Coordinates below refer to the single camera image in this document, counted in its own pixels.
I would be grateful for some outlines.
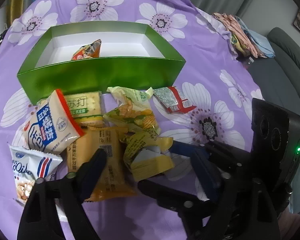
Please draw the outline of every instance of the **snack package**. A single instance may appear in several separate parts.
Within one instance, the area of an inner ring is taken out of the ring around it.
[[[17,200],[25,204],[37,178],[45,178],[46,181],[53,180],[62,158],[19,146],[10,146],[10,151]]]
[[[188,113],[196,108],[177,87],[165,87],[153,90],[154,96],[169,112]]]
[[[24,126],[28,147],[46,153],[60,154],[83,134],[59,89],[52,92]]]
[[[161,129],[151,110],[149,99],[153,89],[146,92],[123,87],[108,87],[119,107],[103,115],[103,118],[117,126],[127,127],[130,132],[154,128],[157,134]]]
[[[155,130],[149,128],[120,139],[127,143],[123,161],[135,181],[150,178],[174,167],[172,159],[161,154],[172,146],[173,138],[158,137]]]
[[[101,40],[96,40],[92,44],[82,46],[76,53],[74,53],[71,60],[99,57],[100,48]]]
[[[107,153],[107,164],[98,183],[87,201],[101,201],[114,197],[134,196],[136,193],[127,184],[123,173],[123,151],[119,134],[127,133],[127,128],[106,127],[85,129],[85,135],[67,148],[69,171],[77,171],[88,162],[98,148]]]
[[[104,127],[101,110],[101,92],[64,96],[72,117],[80,126]]]

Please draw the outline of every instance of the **blue cloth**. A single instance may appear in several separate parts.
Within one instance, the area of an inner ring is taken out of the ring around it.
[[[235,19],[238,21],[241,29],[247,35],[247,37],[251,40],[251,42],[255,43],[256,46],[260,49],[260,51],[266,57],[272,58],[275,56],[275,52],[274,52],[273,48],[271,47],[268,39],[265,36],[262,36],[259,33],[249,30],[248,27],[246,26],[246,24],[238,16],[235,16]]]

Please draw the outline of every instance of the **peanut snack bag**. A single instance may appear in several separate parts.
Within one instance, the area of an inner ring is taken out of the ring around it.
[[[85,135],[67,148],[69,171],[77,171],[88,162],[98,148],[107,153],[107,164],[98,183],[87,201],[101,201],[114,197],[134,196],[133,188],[125,181],[123,173],[123,150],[119,134],[127,133],[127,128],[106,127],[84,129]]]
[[[38,178],[53,180],[57,166],[62,162],[58,155],[10,146],[12,169],[17,191],[17,201],[25,204]]]
[[[130,132],[153,128],[157,134],[161,129],[152,112],[149,99],[153,89],[146,92],[124,87],[108,87],[119,107],[103,115],[103,118],[117,126],[127,127]]]

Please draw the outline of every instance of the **floral bed cover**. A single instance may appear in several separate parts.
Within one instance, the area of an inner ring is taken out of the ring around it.
[[[186,59],[174,85],[197,108],[188,114],[168,114],[155,98],[151,99],[161,136],[197,145],[214,139],[250,151],[251,100],[262,97],[260,89],[235,60],[230,33],[189,0],[36,0],[13,22],[0,47],[0,229],[7,239],[16,239],[23,210],[14,200],[8,144],[24,145],[21,129],[37,109],[16,74],[49,27],[91,20],[149,24]],[[104,95],[104,100],[107,111],[116,107],[111,95]],[[173,158],[175,168],[155,180],[206,199],[189,159],[166,154]],[[62,163],[57,177],[66,172]],[[158,207],[146,196],[83,206],[101,239],[186,239],[177,213]],[[61,224],[66,238],[73,239],[68,223]]]

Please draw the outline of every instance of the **qr code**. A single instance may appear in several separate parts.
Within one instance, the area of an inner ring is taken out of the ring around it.
[[[103,149],[108,157],[112,157],[112,146],[111,145],[100,145],[100,148]]]

